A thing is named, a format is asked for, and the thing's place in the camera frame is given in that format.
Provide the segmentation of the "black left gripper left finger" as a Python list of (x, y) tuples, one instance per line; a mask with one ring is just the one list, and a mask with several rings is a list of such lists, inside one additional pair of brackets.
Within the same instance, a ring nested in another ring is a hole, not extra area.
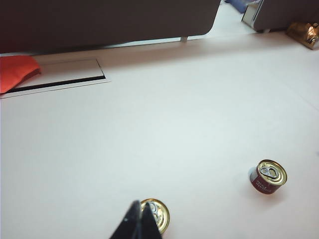
[(122, 221), (110, 237), (111, 239), (141, 238), (141, 203), (135, 200), (125, 213)]

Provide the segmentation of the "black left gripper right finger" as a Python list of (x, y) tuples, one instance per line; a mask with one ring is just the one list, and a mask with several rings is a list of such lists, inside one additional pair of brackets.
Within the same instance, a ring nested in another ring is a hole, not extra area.
[(162, 239), (151, 205), (148, 202), (145, 204), (144, 209), (139, 212), (134, 238)]

